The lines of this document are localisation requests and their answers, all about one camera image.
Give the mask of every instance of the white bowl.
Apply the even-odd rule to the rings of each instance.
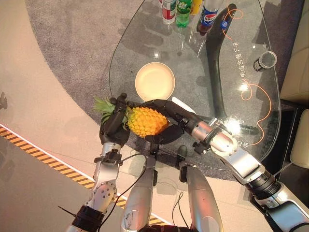
[[[154,99],[167,100],[175,88],[172,70],[163,63],[145,64],[136,74],[135,89],[145,102]]]

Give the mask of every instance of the plastic bottle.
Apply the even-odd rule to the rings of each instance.
[[[223,0],[204,0],[203,11],[197,24],[197,31],[205,35],[212,27],[213,21]]]
[[[176,25],[185,28],[189,24],[192,0],[177,0]]]
[[[175,21],[176,0],[162,0],[162,17],[165,24]]]
[[[191,15],[198,14],[201,4],[202,4],[202,0],[193,0],[190,14]]]

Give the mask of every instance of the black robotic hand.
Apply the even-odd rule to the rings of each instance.
[[[154,144],[168,144],[180,138],[184,132],[191,134],[196,124],[202,121],[196,114],[189,112],[176,103],[167,100],[152,100],[141,105],[154,109],[166,117],[173,118],[177,124],[172,124],[158,135],[147,135],[145,139]]]
[[[108,120],[105,120],[105,115],[102,116],[101,127],[100,127],[100,140],[101,143],[115,143],[121,147],[127,142],[130,135],[130,129],[123,127],[122,120],[126,113],[126,93],[120,94],[116,98],[111,98],[110,102],[115,105],[115,109],[112,115],[109,116]]]

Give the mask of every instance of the beige cushion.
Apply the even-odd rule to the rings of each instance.
[[[305,110],[300,118],[296,137],[294,140],[291,162],[309,168],[309,110]]]
[[[307,11],[309,11],[309,0],[305,0],[305,2],[304,2],[302,15],[304,15]]]
[[[309,103],[309,0],[305,0],[280,98]]]

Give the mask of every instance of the blue label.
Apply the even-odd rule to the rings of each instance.
[[[214,19],[217,16],[217,12],[218,10],[214,12],[208,11],[205,8],[205,6],[203,6],[203,11],[201,14],[201,19],[200,19],[202,25],[207,26],[207,27],[211,26],[213,24]]]

